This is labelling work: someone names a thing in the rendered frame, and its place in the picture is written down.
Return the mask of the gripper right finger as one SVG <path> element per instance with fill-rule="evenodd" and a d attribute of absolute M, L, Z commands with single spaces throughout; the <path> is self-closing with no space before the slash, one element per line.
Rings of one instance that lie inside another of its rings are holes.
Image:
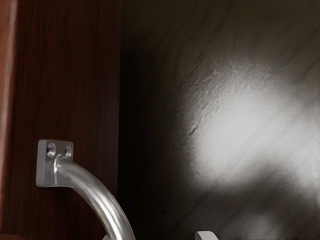
<path fill-rule="evenodd" d="M 212 231 L 197 231 L 194 240 L 216 240 L 216 235 Z"/>

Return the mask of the dark brown wooden cabinet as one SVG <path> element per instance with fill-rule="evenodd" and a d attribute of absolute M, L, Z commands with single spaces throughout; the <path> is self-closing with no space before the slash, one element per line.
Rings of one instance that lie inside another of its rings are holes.
<path fill-rule="evenodd" d="M 39 140 L 118 185 L 122 0 L 0 0 L 0 240 L 101 240 L 70 188 L 36 186 Z"/>

